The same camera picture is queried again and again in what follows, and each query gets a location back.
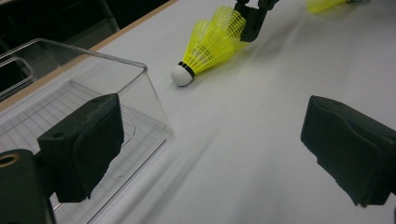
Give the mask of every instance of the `clear plastic bin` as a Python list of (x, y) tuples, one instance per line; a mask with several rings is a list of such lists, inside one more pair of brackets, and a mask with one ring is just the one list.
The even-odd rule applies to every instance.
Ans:
[(167, 117), (142, 63), (44, 39), (0, 56), (1, 71), (21, 78), (0, 92), (0, 152), (39, 150), (37, 137), (94, 97), (118, 93), (125, 140), (90, 200), (59, 204), (58, 223), (87, 223), (134, 177), (171, 134)]

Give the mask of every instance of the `black shuttlecock band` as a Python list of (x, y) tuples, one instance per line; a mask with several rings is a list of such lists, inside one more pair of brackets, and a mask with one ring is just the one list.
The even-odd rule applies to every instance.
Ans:
[(188, 64), (180, 62), (180, 63), (178, 63), (178, 65), (184, 67), (190, 73), (191, 77), (195, 77), (194, 71), (192, 71), (192, 69), (189, 67)]

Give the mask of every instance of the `white table surface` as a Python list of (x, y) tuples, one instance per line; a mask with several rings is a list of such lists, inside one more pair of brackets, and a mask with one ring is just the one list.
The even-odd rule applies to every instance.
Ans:
[(355, 206), (300, 133), (311, 95), (396, 129), (396, 1), (318, 16), (281, 0), (255, 42), (177, 87), (194, 23), (234, 3), (179, 0), (99, 50), (148, 65), (174, 134), (96, 222), (392, 224), (394, 195)]

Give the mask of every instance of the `shuttlecock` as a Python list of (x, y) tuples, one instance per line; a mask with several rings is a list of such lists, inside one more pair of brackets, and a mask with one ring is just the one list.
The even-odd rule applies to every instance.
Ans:
[(217, 12), (219, 10), (222, 10), (224, 19), (215, 13), (214, 20), (195, 23), (183, 60), (172, 71), (172, 79), (178, 86), (190, 84), (195, 75), (230, 59), (244, 46), (239, 38), (245, 19), (230, 7), (221, 7)]
[(305, 4), (308, 11), (315, 14), (346, 2), (347, 0), (306, 0)]
[(225, 30), (227, 35), (234, 37), (233, 43), (237, 49), (245, 47), (248, 42), (240, 41), (246, 20), (242, 15), (231, 7), (219, 7), (212, 17), (212, 23)]

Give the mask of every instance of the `shuttlecock cork base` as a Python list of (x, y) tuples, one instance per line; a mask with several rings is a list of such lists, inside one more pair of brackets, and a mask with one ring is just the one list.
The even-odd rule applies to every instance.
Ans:
[(194, 77), (194, 71), (192, 71), (192, 69), (183, 62), (178, 63), (172, 71), (172, 80), (178, 86), (189, 85), (193, 81)]

